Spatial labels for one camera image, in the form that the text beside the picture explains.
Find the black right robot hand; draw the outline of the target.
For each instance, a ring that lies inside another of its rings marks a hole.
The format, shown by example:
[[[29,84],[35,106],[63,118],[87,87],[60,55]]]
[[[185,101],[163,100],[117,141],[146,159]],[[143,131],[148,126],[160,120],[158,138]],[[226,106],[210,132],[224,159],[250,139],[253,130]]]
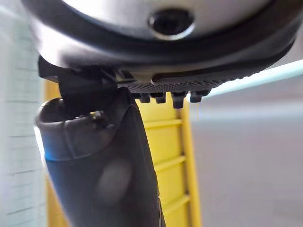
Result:
[[[163,227],[136,100],[182,108],[292,48],[300,0],[24,0],[38,73],[61,97],[35,134],[73,227]]]

